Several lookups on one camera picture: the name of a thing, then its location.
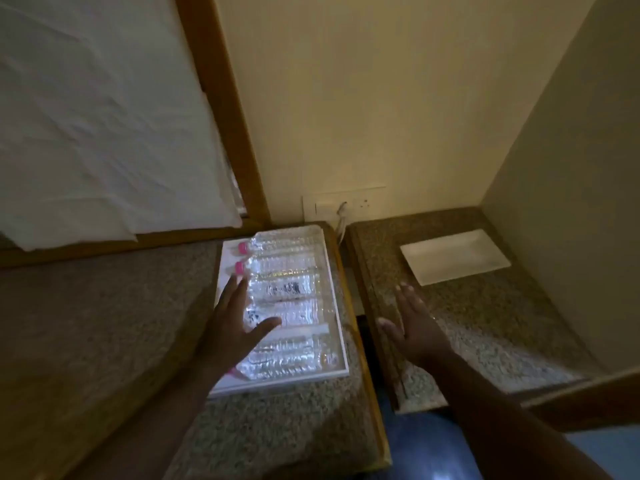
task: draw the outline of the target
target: cable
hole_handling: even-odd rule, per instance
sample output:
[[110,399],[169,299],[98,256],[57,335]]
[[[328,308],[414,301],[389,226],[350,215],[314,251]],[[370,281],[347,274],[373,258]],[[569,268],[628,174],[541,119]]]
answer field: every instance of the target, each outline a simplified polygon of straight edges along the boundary
[[336,214],[338,214],[338,217],[340,217],[340,220],[338,221],[338,227],[335,228],[335,232],[336,234],[338,234],[338,245],[342,243],[342,240],[344,239],[344,233],[347,231],[346,209],[347,202],[344,201],[340,204],[340,207],[338,207],[338,212],[336,212]]

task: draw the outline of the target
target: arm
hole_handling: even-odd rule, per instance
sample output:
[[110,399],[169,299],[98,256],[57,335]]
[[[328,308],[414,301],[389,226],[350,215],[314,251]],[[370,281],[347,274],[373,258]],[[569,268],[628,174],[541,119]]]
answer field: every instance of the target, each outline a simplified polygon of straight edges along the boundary
[[379,319],[412,363],[436,380],[487,479],[609,479],[564,436],[501,393],[453,352],[411,286],[396,288],[403,328]]
[[91,453],[68,480],[160,479],[220,378],[280,324],[268,318],[243,329],[247,282],[231,276],[192,361],[148,404]]

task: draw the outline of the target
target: hand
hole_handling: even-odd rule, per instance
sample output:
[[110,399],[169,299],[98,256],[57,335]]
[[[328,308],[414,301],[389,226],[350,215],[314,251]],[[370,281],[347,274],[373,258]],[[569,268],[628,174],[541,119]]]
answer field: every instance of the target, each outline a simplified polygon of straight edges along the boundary
[[247,285],[246,278],[238,285],[236,275],[231,275],[196,349],[196,363],[212,374],[215,380],[235,367],[268,332],[282,323],[280,318],[271,317],[260,322],[252,331],[244,330]]
[[452,354],[447,336],[413,288],[401,283],[395,295],[402,328],[385,318],[379,318],[378,324],[400,353],[423,369]]

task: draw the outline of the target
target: wall switch plate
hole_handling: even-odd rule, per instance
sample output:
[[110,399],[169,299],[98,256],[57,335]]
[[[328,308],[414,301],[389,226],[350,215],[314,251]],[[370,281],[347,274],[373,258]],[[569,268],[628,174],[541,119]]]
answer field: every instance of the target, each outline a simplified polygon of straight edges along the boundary
[[348,222],[365,221],[380,217],[387,204],[387,188],[348,190],[325,194],[309,194],[302,196],[302,207],[305,222],[327,221],[337,222],[338,209],[346,202],[345,215]]

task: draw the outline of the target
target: beige wall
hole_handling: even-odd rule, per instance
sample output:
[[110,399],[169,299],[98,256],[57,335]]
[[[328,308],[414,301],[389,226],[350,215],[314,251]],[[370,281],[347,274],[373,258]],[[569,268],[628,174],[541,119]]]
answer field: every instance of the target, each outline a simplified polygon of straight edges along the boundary
[[588,347],[640,363],[640,0],[597,0],[484,199]]
[[593,0],[216,0],[271,215],[477,205]]

